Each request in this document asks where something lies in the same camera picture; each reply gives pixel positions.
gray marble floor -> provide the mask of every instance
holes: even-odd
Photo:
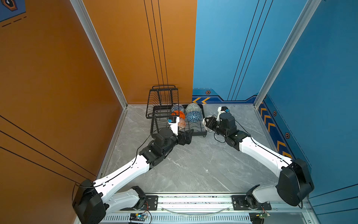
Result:
[[[219,104],[204,104],[205,115],[217,115]],[[235,119],[253,138],[272,149],[261,120],[252,105],[226,105]],[[135,156],[150,133],[151,120],[145,118],[146,105],[129,105],[106,174]],[[256,184],[275,184],[278,178],[252,157],[226,143],[207,136],[194,136],[190,145],[176,146],[154,169],[135,178],[121,191],[140,186],[145,192],[246,192]]]

black wire rack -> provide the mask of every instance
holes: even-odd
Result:
[[[188,106],[188,104],[184,104],[183,107],[186,109]],[[205,130],[204,125],[202,124],[202,121],[205,117],[204,114],[204,108],[201,104],[198,104],[198,106],[201,109],[201,119],[197,122],[190,122],[187,119],[185,119],[185,123],[186,126],[184,129],[179,130],[178,132],[185,132],[187,130],[193,129],[194,133],[193,136],[203,136],[205,137],[207,134],[207,131]],[[168,118],[167,117],[155,117],[152,119],[152,124],[151,124],[151,128],[150,128],[150,132],[152,133],[152,137],[155,138],[156,134],[158,133],[158,130],[160,128],[164,128],[164,127],[170,127],[170,125],[168,124]]]
[[[178,88],[174,85],[153,86],[149,91],[146,118],[168,118],[173,105],[179,104]]]

yellow chevron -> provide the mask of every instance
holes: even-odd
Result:
[[[197,100],[199,100],[201,97],[198,97],[196,100],[193,101],[193,103],[197,104]]]
[[[271,118],[271,117],[270,117],[270,116],[268,116],[268,115],[265,115],[264,117],[265,117],[265,119],[264,119],[264,123],[266,124],[266,118]]]
[[[269,131],[269,132],[270,132],[270,127],[271,127],[271,126],[276,127],[275,124],[269,122],[269,123],[268,123],[268,131]]]
[[[207,101],[208,99],[210,99],[210,97],[206,98],[205,100],[202,101],[203,104],[206,104],[205,101]]]
[[[287,152],[282,152],[282,155],[283,156],[287,156],[287,157],[290,157],[292,159],[292,156],[290,154],[288,154]]]
[[[277,141],[277,151],[278,151],[278,152],[280,151],[280,150],[279,150],[280,145],[286,147],[286,145],[285,145],[283,142]]]
[[[267,110],[266,108],[261,108],[261,117],[262,117],[262,111]]]

black motor housing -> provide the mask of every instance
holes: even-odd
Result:
[[[279,196],[287,204],[292,206],[299,205],[301,200],[314,190],[306,162],[296,159],[289,166],[282,167],[276,188]]]
[[[235,118],[229,112],[220,114],[219,118],[220,121],[216,121],[215,117],[205,118],[205,126],[223,136],[229,146],[239,151],[239,143],[250,135],[244,131],[237,130]]]
[[[106,208],[101,195],[93,188],[93,182],[85,180],[79,187],[72,207],[82,224],[97,224],[106,216]]]
[[[178,132],[178,136],[173,134],[170,128],[162,128],[156,134],[155,140],[149,142],[148,146],[143,148],[139,155],[143,155],[149,163],[149,169],[152,169],[163,161],[177,144],[190,144],[194,130]]]

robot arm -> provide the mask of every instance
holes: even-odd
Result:
[[[248,133],[237,130],[235,118],[225,106],[218,108],[218,117],[206,117],[203,125],[225,138],[225,142],[246,153],[269,168],[279,182],[276,186],[256,185],[246,195],[248,207],[256,209],[259,203],[284,200],[287,204],[297,206],[309,193],[314,185],[307,164],[296,159],[282,156],[255,141]]]
[[[179,117],[170,117],[168,121],[170,128],[160,129],[155,140],[129,163],[101,179],[94,182],[85,180],[80,184],[72,207],[82,224],[99,223],[106,214],[123,208],[141,209],[144,206],[146,195],[138,186],[115,193],[137,176],[158,165],[177,144],[190,144],[194,131],[178,133]]]

